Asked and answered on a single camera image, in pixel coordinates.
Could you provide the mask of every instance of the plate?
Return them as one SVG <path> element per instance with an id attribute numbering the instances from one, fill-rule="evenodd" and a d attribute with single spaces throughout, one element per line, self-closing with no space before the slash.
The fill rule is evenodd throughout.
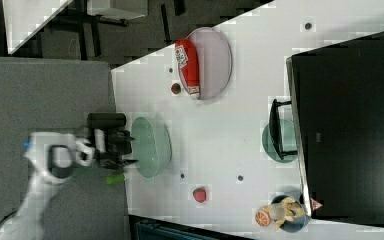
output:
<path id="1" fill-rule="evenodd" d="M 232 53 L 222 33 L 212 28 L 199 28 L 187 37 L 196 47 L 199 64 L 199 100 L 216 97 L 226 88 L 232 73 Z M 179 68 L 183 87 L 188 91 L 185 78 Z"/>

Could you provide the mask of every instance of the small red object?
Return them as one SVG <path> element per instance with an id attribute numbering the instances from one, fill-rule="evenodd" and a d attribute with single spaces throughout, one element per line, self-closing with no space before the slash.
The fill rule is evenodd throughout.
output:
<path id="1" fill-rule="evenodd" d="M 207 192 L 205 191 L 204 187 L 199 187 L 193 191 L 193 197 L 195 200 L 199 203 L 203 203 L 205 200 L 207 200 Z"/>
<path id="2" fill-rule="evenodd" d="M 199 65 L 195 45 L 189 39 L 180 39 L 176 41 L 175 53 L 177 63 L 185 78 L 188 92 L 192 99 L 198 99 L 200 94 Z"/>

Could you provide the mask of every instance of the table surface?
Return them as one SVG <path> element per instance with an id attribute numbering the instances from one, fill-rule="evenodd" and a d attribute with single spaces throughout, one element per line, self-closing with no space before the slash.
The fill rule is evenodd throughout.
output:
<path id="1" fill-rule="evenodd" d="M 13 54 L 73 0 L 3 0 L 8 54 Z"/>
<path id="2" fill-rule="evenodd" d="M 311 30 L 304 29 L 308 22 Z M 286 59 L 384 31 L 384 1 L 277 0 L 215 29 L 233 55 L 230 82 L 216 99 L 193 101 L 184 90 L 172 95 L 172 83 L 180 82 L 173 45 L 112 71 L 117 111 L 126 113 L 127 126 L 138 112 L 163 119 L 173 150 L 169 167 L 153 179 L 134 166 L 127 169 L 129 214 L 254 239 L 384 236 L 384 229 L 320 220 L 291 235 L 254 221 L 274 196 L 300 189 L 298 162 L 277 163 L 261 144 L 273 99 L 289 96 Z M 284 109 L 281 115 L 290 119 L 290 109 Z M 192 197 L 200 185 L 209 193 L 204 204 Z"/>

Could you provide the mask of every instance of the blue bowl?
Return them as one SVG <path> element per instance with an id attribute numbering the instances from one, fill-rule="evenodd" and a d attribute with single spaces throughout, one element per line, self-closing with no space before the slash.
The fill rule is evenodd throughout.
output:
<path id="1" fill-rule="evenodd" d="M 304 206 L 302 206 L 302 204 L 299 202 L 300 195 L 301 195 L 301 193 L 290 193 L 290 194 L 285 194 L 285 195 L 279 195 L 273 199 L 272 204 L 273 203 L 280 203 L 283 199 L 285 199 L 287 197 L 292 197 L 293 199 L 295 199 L 299 203 L 301 208 L 304 209 L 304 211 L 305 211 Z M 280 227 L 280 229 L 282 229 L 285 232 L 290 232 L 290 233 L 298 232 L 301 229 L 303 229 L 309 221 L 310 221 L 310 218 L 307 215 L 304 215 L 302 217 L 295 218 L 293 222 L 285 221 L 285 223 Z"/>

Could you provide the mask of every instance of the green object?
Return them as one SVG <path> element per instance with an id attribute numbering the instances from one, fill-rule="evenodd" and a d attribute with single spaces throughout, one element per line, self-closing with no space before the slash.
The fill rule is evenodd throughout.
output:
<path id="1" fill-rule="evenodd" d="M 115 183 L 119 183 L 119 182 L 123 182 L 125 180 L 125 176 L 123 173 L 121 174 L 117 174 L 117 175 L 111 175 L 111 176 L 108 176 L 107 179 L 106 179 L 106 182 L 108 185 L 110 184 L 115 184 Z"/>
<path id="2" fill-rule="evenodd" d="M 297 150 L 294 123 L 290 120 L 280 119 L 280 127 L 282 131 L 283 151 Z M 272 158 L 273 160 L 280 163 L 288 163 L 297 159 L 297 155 L 284 156 L 283 160 L 279 157 L 279 155 L 276 152 L 276 149 L 273 146 L 273 142 L 270 136 L 270 129 L 268 125 L 264 128 L 262 140 L 263 140 L 264 150 L 269 155 L 269 157 Z"/>
<path id="3" fill-rule="evenodd" d="M 132 124 L 132 150 L 139 173 L 152 178 L 161 173 L 171 161 L 171 145 L 162 122 L 138 117 Z"/>

